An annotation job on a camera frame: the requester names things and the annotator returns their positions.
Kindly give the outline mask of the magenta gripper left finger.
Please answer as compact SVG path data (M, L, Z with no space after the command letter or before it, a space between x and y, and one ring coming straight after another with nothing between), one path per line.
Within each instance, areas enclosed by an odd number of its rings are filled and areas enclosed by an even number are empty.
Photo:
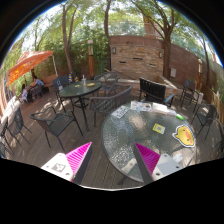
M86 143L67 154L58 153L42 169L80 185L92 154L92 143Z

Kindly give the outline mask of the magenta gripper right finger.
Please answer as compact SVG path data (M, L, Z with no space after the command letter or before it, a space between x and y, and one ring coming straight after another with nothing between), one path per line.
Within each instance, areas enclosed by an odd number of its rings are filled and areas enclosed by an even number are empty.
M145 185L182 169L168 154L161 154L136 143L133 152Z

